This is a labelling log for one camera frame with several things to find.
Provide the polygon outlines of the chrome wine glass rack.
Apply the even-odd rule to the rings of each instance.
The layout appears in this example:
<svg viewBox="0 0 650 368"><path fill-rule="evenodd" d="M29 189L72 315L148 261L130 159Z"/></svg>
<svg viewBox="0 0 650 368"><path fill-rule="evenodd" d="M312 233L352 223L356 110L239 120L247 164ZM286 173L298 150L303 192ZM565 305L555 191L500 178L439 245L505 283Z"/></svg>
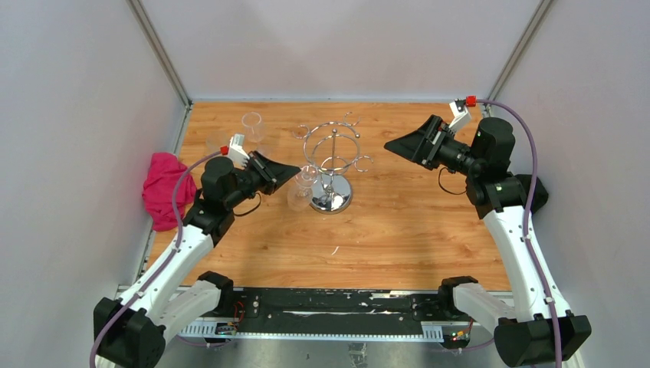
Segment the chrome wine glass rack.
<svg viewBox="0 0 650 368"><path fill-rule="evenodd" d="M300 123L291 129L294 138L302 142L307 164L316 170L310 207L324 215L340 213L350 206L353 188L346 174L351 170L366 173L368 170L359 166L364 160L374 163L371 156L362 152L357 129L361 119L350 122L351 114L349 111L340 120L315 126Z"/></svg>

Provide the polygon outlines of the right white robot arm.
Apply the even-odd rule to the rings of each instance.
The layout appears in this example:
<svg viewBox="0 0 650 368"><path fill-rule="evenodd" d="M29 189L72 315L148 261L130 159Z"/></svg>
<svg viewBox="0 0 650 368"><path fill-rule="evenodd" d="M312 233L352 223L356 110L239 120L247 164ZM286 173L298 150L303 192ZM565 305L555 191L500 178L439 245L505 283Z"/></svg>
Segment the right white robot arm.
<svg viewBox="0 0 650 368"><path fill-rule="evenodd" d="M501 255L514 302L505 304L476 279L445 279L439 313L462 314L492 335L501 360L510 367L554 363L561 366L592 332L589 319L572 312L554 282L532 223L537 178L509 171L513 128L506 120L481 120L471 144L455 138L450 124L431 116L417 130L391 140L386 150L426 169L439 166L465 177L466 196L487 227Z"/></svg>

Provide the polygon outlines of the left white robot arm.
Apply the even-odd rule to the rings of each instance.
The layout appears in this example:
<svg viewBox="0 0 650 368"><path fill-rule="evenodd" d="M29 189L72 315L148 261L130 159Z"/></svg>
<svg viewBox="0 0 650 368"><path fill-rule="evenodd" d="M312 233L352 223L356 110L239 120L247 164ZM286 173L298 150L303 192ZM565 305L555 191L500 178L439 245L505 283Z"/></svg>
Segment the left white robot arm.
<svg viewBox="0 0 650 368"><path fill-rule="evenodd" d="M94 343L89 365L102 358L120 367L154 367L167 345L196 318L211 311L229 315L235 306L231 279L208 271L175 296L189 272L226 235L234 210L257 194L270 196L293 179L300 167L268 159L257 151L215 152L201 158L202 187L182 215L172 208L175 238L153 265L115 299L94 308Z"/></svg>

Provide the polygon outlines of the pink cloth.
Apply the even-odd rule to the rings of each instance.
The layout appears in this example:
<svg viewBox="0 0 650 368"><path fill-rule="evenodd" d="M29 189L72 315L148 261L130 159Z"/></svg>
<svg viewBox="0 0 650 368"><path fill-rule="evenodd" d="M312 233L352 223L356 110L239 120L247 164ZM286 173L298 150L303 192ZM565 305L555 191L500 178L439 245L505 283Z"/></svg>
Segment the pink cloth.
<svg viewBox="0 0 650 368"><path fill-rule="evenodd" d="M188 167L179 159L165 152L154 153L150 159L147 177L143 183L142 199L150 215L155 232L166 232L177 226L173 209L183 218L185 207L193 202L197 187L190 174L180 182L176 200L172 200L174 188Z"/></svg>

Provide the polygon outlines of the black cloth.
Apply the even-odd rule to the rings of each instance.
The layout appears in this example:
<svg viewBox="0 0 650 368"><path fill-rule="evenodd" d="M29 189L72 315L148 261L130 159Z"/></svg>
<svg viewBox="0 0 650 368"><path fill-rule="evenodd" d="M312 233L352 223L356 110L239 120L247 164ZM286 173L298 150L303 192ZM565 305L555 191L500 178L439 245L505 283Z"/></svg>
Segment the black cloth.
<svg viewBox="0 0 650 368"><path fill-rule="evenodd" d="M531 174L517 174L515 178L520 182L526 194L530 191L530 186L532 183ZM531 204L530 211L534 215L539 210L541 210L548 202L550 194L548 193L546 187L544 186L542 180L537 177L535 182L535 189L533 192L533 200Z"/></svg>

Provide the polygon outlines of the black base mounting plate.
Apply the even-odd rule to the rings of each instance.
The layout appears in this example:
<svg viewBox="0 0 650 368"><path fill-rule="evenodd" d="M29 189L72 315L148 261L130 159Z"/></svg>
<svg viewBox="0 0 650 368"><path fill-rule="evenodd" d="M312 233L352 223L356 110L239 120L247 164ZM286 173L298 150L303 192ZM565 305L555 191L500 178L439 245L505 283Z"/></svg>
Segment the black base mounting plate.
<svg viewBox="0 0 650 368"><path fill-rule="evenodd" d="M467 340L480 324L445 312L436 291L237 287L226 312L209 311L180 332L184 338Z"/></svg>

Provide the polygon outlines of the aluminium frame rail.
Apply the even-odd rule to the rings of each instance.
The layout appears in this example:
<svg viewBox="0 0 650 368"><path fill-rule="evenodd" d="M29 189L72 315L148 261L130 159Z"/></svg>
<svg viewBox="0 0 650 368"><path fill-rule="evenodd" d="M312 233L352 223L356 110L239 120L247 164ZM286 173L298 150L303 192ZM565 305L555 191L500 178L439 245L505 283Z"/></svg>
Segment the aluminium frame rail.
<svg viewBox="0 0 650 368"><path fill-rule="evenodd" d="M216 347L235 339L438 343L473 350L471 332L491 334L510 367L561 363L589 337L584 316L562 309L529 320L470 280L447 279L432 293L373 290L236 288L198 281L161 310L138 297L101 300L94 309L94 357L122 367L154 367L173 340Z"/></svg>

